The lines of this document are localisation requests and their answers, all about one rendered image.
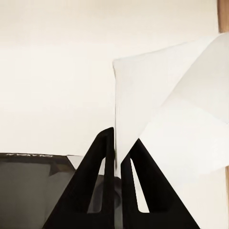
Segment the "paper coffee filter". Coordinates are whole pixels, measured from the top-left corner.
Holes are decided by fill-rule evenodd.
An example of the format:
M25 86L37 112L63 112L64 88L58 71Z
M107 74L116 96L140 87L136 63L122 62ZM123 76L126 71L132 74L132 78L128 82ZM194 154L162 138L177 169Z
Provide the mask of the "paper coffee filter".
M138 138L172 188L229 166L229 32L112 60L115 172ZM135 189L142 191L131 159Z

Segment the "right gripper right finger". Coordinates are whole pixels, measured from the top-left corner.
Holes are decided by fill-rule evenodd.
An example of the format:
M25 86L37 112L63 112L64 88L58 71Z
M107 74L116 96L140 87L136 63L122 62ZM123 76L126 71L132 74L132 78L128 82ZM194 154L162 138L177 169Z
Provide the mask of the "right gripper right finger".
M149 213L138 210L131 159ZM120 165L123 229L200 229L140 138Z

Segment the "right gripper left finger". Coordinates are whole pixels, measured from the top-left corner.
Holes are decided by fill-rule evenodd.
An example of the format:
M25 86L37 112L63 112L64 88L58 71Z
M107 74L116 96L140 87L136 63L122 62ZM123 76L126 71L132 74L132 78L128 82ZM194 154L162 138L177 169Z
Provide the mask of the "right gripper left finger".
M113 127L97 135L42 229L115 229L114 138ZM104 158L102 209L88 213Z

